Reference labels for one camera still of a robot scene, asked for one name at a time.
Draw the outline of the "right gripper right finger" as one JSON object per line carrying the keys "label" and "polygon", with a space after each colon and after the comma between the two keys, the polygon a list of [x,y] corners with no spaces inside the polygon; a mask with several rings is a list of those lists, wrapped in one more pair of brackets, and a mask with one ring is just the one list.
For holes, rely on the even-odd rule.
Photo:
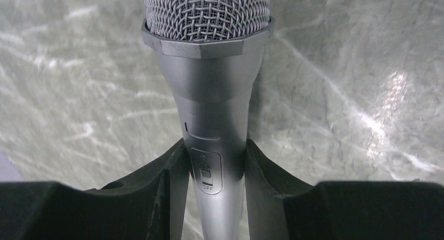
{"label": "right gripper right finger", "polygon": [[251,239],[443,239],[443,186],[322,181],[310,185],[246,147]]}

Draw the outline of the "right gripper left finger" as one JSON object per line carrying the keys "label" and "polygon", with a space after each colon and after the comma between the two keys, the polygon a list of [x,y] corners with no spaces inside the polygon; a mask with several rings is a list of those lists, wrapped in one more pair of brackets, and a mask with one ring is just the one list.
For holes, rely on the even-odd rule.
{"label": "right gripper left finger", "polygon": [[189,181],[182,140],[101,189],[1,183],[1,239],[180,239]]}

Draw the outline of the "silver microphone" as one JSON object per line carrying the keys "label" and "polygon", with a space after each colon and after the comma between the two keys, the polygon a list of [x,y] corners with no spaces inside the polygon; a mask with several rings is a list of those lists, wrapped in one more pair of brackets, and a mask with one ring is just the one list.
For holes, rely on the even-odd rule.
{"label": "silver microphone", "polygon": [[270,0],[145,0],[144,43],[172,90],[205,239],[237,239],[248,112]]}

